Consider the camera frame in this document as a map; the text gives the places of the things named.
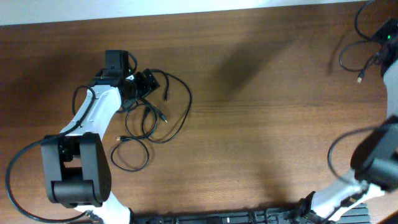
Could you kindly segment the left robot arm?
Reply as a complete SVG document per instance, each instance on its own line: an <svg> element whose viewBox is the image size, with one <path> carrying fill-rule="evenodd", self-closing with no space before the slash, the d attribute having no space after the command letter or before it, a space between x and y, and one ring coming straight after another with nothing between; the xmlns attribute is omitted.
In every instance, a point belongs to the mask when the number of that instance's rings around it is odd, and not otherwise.
<svg viewBox="0 0 398 224"><path fill-rule="evenodd" d="M107 50L105 66L86 86L81 108L59 136L40 145L45 188L52 203L97 216L101 223L133 223L132 210L112 193L111 171L102 139L115 113L159 87L150 70L137 72L126 50Z"/></svg>

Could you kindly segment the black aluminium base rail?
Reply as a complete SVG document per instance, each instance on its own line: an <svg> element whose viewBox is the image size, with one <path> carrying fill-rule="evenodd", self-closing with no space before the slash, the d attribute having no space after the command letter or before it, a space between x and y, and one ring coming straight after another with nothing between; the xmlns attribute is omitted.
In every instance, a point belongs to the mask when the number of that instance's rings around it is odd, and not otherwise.
<svg viewBox="0 0 398 224"><path fill-rule="evenodd" d="M239 212L223 212L209 214L176 215L170 214L157 217L134 218L137 224L281 224L281 223L313 223L303 219L293 219L293 210L286 208L269 208L267 210L241 210ZM366 204L360 204L344 213L338 224L370 224L371 217Z"/></svg>

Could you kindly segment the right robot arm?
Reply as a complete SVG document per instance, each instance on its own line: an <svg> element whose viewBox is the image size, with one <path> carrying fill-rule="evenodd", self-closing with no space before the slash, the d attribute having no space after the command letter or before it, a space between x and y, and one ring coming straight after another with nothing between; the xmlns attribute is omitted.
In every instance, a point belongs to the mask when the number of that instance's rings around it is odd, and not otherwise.
<svg viewBox="0 0 398 224"><path fill-rule="evenodd" d="M359 204L397 190L397 19L389 19L370 38L381 44L376 61L387 90L387 119L344 133L333 141L328 153L344 138L370 132L355 149L350 166L329 187L312 193L302 218L315 223L336 223Z"/></svg>

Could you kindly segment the black USB cable long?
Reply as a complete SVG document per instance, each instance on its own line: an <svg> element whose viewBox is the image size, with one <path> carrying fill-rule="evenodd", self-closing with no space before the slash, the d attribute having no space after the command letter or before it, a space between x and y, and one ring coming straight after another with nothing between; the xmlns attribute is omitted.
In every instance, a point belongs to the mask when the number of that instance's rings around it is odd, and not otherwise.
<svg viewBox="0 0 398 224"><path fill-rule="evenodd" d="M141 131L142 131L142 139L146 139L154 144L165 144L172 139L174 139L180 130L183 128L183 125L185 123L186 118L188 117L188 114L190 112L190 108L192 106L192 101L193 101L193 96L190 88L188 85L181 80L180 78L176 77L175 75L172 75L170 73L167 73L163 70L157 69L157 68L152 68L150 69L151 74L159 73L164 76L165 78L165 91L164 91L164 101L165 103L163 105L159 105L159 107L156 107L152 103L149 103L145 99L141 99L143 105L146 106L146 110L149 110L149 112L152 112L154 114L154 124L151 130L146 131L145 130L145 122L147 118L147 113L144 113L142 123L141 123ZM179 82L182 87L185 88L186 90L186 95L181 93L176 94L176 99L172 100L171 103L168 103L166 105L166 101L168 100L169 96L169 88L170 88L170 79L174 79L175 82ZM155 133L158 125L158 118L160 118L162 121L165 123L167 122L166 116L161 112L161 109L166 109L167 112L182 112L183 114L181 117L178 119L178 121L174 124L174 126L171 128L171 130L162 138L160 139L152 139L152 135Z"/></svg>

